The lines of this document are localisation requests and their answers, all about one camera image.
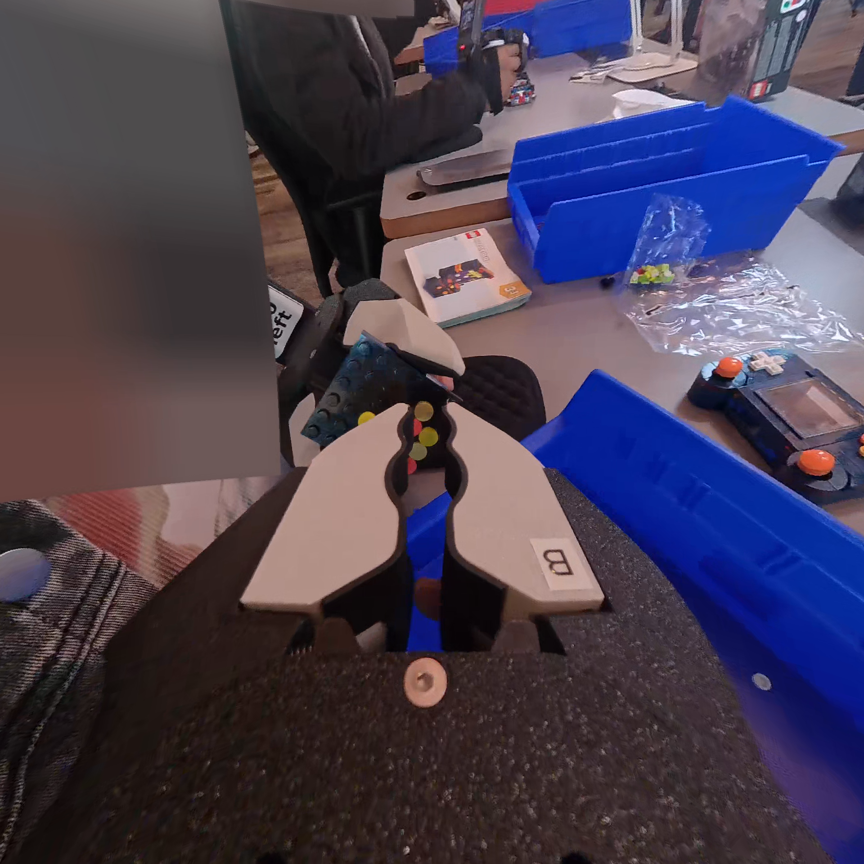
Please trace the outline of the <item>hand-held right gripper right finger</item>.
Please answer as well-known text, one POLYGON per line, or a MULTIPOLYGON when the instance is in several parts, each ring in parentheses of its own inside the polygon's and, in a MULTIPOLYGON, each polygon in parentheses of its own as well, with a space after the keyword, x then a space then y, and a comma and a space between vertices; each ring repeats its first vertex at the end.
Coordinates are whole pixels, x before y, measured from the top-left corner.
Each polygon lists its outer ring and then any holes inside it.
POLYGON ((461 405, 444 413, 451 503, 442 614, 531 620, 601 609, 604 593, 541 462, 461 405))

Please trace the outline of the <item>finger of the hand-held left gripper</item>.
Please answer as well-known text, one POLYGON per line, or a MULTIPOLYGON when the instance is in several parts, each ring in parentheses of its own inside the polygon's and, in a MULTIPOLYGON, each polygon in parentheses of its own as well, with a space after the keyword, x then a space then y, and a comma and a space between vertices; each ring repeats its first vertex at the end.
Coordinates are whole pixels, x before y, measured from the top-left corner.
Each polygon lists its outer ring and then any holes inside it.
POLYGON ((317 405, 314 395, 307 395, 295 408, 288 421, 288 436, 291 449, 289 460, 296 468, 307 468, 317 457, 320 447, 302 434, 308 419, 315 412, 317 405))
POLYGON ((362 333, 431 362, 443 369, 439 375, 444 377, 459 378, 466 371, 465 361, 448 332, 405 299, 359 302, 348 318, 343 346, 353 346, 362 333))

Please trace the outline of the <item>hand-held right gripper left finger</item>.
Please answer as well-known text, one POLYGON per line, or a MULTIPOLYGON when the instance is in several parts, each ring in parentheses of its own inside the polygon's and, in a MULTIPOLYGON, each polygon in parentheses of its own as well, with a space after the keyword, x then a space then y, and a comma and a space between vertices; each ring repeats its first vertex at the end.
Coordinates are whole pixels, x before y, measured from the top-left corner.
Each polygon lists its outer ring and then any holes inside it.
POLYGON ((313 459, 241 605, 309 618, 388 618, 406 552, 411 416, 397 403, 313 459))

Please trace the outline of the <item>black blue brick plate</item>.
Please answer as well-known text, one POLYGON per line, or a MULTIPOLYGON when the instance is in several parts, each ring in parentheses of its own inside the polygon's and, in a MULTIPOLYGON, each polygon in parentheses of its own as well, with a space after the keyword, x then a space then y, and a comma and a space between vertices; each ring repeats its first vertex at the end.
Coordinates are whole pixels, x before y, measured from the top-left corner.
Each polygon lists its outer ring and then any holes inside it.
POLYGON ((319 448, 397 404, 410 408, 408 472, 442 468, 448 421, 443 407, 459 397, 394 344, 362 331, 301 430, 319 448))

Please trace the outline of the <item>blue plastic bin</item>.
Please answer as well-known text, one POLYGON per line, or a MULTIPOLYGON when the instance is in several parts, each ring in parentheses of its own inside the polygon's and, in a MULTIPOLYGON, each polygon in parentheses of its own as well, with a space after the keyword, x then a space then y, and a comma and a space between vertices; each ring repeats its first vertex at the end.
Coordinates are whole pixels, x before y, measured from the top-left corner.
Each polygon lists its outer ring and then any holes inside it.
POLYGON ((469 68, 486 46, 518 42, 524 59, 548 58, 627 42, 632 35, 628 1, 463 2, 468 23, 424 40, 426 71, 435 78, 469 68))
POLYGON ((573 189, 558 195, 579 198, 785 160, 824 166, 841 151, 831 138, 731 96, 719 107, 686 103, 523 139, 507 189, 550 182, 573 189))
POLYGON ((628 265, 656 194, 697 204, 707 257, 760 250, 824 172, 804 156, 702 168, 695 149, 535 180, 511 179, 517 234, 547 284, 613 274, 628 265))
POLYGON ((444 657, 405 859, 862 862, 858 535, 604 373, 528 447, 611 609, 444 657))

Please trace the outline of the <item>instruction booklet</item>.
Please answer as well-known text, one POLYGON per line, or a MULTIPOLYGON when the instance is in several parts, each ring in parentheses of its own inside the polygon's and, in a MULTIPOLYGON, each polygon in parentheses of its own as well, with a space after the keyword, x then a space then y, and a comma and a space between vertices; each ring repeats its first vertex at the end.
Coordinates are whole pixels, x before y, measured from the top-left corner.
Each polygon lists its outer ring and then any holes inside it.
POLYGON ((532 295, 485 228, 415 245, 405 258, 426 315, 443 329, 519 308, 532 295))

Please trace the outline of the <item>black dimpled pad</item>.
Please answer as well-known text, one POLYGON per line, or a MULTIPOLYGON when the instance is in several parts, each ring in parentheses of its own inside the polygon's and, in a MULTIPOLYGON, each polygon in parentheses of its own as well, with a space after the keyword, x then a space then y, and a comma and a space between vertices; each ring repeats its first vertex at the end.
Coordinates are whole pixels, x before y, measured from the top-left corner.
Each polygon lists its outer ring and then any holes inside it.
POLYGON ((465 358, 454 383, 466 410, 522 441, 547 422, 541 385, 521 360, 498 355, 465 358))

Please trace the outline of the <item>grey flat pad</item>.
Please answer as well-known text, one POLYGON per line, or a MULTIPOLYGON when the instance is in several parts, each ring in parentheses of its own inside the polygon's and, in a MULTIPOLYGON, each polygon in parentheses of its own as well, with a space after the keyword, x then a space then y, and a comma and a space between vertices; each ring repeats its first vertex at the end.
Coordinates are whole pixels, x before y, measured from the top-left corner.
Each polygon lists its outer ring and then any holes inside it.
POLYGON ((512 164, 513 148, 499 148, 419 167, 416 175, 427 189, 443 192, 507 180, 512 164))

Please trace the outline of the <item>clear plastic bag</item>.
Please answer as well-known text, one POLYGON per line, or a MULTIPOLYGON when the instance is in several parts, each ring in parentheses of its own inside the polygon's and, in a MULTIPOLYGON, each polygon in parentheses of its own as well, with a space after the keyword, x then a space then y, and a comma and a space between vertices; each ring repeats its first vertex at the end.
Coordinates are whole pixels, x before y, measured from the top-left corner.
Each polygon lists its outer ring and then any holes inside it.
POLYGON ((711 228, 702 207, 696 202, 677 196, 654 194, 636 237, 627 270, 625 284, 631 285, 631 272, 641 265, 667 263, 675 272, 675 280, 684 278, 692 265, 702 257, 711 228))
POLYGON ((697 261, 664 286, 615 289, 618 310, 653 351, 719 358, 769 348, 862 351, 862 330, 773 265, 735 253, 697 261))

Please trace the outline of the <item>brick game console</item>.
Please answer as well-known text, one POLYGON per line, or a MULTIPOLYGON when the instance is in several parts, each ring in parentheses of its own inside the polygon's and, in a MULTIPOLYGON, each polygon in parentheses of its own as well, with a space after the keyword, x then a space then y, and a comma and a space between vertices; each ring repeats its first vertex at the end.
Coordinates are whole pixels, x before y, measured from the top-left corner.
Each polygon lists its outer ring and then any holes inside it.
POLYGON ((820 505, 863 496, 863 406, 792 351, 705 364, 688 401, 722 413, 783 485, 820 505))

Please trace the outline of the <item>person's denim jacket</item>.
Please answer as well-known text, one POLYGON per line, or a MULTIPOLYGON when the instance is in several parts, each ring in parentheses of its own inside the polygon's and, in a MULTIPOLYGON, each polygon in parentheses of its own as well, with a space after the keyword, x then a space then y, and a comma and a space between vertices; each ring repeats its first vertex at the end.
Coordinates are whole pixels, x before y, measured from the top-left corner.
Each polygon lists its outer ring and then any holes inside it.
POLYGON ((164 492, 133 492, 131 510, 74 505, 69 524, 38 501, 2 504, 2 553, 48 566, 2 589, 2 862, 20 858, 85 750, 110 639, 189 559, 163 539, 164 492))

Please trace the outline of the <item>white crumpled paper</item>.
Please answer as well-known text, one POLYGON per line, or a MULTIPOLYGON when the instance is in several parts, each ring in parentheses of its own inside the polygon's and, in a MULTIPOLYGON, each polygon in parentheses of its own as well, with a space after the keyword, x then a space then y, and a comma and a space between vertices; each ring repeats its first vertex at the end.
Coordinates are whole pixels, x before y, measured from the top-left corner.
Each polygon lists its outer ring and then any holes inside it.
POLYGON ((610 119, 618 120, 643 114, 656 113, 693 104, 689 99, 675 99, 663 93, 643 89, 628 89, 612 96, 610 119))

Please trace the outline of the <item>white stand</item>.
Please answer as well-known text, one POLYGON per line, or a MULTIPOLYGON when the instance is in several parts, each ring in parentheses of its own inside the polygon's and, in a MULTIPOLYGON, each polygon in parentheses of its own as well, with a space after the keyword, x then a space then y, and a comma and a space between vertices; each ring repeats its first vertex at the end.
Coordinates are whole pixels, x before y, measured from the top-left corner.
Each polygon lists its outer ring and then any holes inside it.
POLYGON ((607 69, 607 76, 615 81, 636 84, 664 74, 690 72, 698 67, 695 55, 684 50, 684 3, 670 2, 670 43, 664 51, 644 50, 641 5, 630 1, 631 40, 626 58, 615 60, 607 69))

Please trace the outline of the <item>dark toy set box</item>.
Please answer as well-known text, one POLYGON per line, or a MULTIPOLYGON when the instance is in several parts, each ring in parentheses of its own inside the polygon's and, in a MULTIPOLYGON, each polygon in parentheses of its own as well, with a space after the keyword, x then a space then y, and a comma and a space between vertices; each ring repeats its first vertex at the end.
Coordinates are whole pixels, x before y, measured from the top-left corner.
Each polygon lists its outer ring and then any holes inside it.
POLYGON ((819 2, 702 4, 697 81, 714 103, 736 95, 764 102, 786 90, 819 2))

